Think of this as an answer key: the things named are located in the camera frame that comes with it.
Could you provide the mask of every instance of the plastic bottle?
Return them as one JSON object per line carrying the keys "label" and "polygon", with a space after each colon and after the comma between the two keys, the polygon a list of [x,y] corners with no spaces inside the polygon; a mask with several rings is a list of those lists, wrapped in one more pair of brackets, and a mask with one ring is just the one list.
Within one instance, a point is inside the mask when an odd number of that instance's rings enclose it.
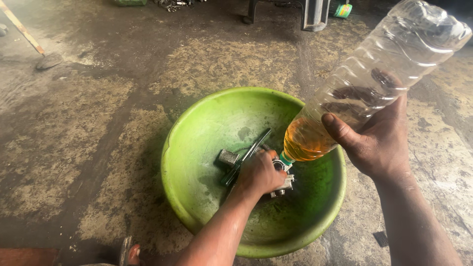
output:
{"label": "plastic bottle", "polygon": [[407,92],[470,39],[471,29],[421,0],[398,3],[333,72],[286,130],[281,160],[315,160],[336,147],[321,117],[354,130]]}

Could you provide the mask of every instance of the dirty floor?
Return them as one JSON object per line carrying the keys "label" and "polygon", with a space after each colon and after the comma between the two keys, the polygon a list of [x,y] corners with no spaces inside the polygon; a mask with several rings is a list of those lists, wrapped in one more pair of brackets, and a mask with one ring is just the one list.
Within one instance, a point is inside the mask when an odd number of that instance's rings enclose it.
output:
{"label": "dirty floor", "polygon": [[[0,38],[0,247],[60,248],[63,266],[117,263],[132,235],[149,266],[171,265],[192,235],[159,182],[163,141],[178,116],[221,89],[259,86],[306,101],[382,18],[360,1],[348,19],[302,32],[300,10],[209,0],[169,13],[107,0],[5,0],[47,52],[6,17]],[[425,197],[465,265],[473,264],[473,47],[409,92],[409,145]],[[235,265],[388,265],[370,179],[348,161],[347,194],[330,228],[292,254]]]}

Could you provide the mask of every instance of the left hand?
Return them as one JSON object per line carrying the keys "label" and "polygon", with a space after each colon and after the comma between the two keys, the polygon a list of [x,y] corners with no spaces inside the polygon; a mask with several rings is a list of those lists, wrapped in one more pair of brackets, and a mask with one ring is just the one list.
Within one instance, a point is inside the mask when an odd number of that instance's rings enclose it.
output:
{"label": "left hand", "polygon": [[260,150],[245,160],[241,166],[235,188],[239,187],[262,196],[282,186],[287,174],[283,170],[277,171],[274,168],[272,159],[277,156],[278,154],[274,150]]}

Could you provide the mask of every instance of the hand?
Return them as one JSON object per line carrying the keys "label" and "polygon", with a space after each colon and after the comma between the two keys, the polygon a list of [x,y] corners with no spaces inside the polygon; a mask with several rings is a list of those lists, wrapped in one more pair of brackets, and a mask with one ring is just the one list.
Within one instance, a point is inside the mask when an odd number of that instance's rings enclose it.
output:
{"label": "hand", "polygon": [[353,165],[373,181],[398,181],[410,176],[406,125],[407,97],[377,112],[356,133],[336,115],[322,116],[331,135],[347,152]]}
{"label": "hand", "polygon": [[252,194],[261,197],[282,186],[287,174],[283,170],[277,171],[274,168],[272,159],[277,156],[278,154],[274,150],[260,150],[245,160],[241,166],[235,188],[251,191]]}

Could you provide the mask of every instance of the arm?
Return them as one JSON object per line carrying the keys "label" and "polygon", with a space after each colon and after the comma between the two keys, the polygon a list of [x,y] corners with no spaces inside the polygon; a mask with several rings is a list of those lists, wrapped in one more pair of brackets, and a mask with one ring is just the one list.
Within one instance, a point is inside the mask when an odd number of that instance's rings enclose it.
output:
{"label": "arm", "polygon": [[261,150],[243,163],[235,188],[175,266],[232,265],[251,210],[263,194],[284,184],[286,172],[276,171],[271,162],[275,156]]}
{"label": "arm", "polygon": [[392,265],[462,265],[411,174],[406,104],[407,97],[399,97],[359,134],[333,114],[325,114],[322,121],[353,165],[375,183]]}

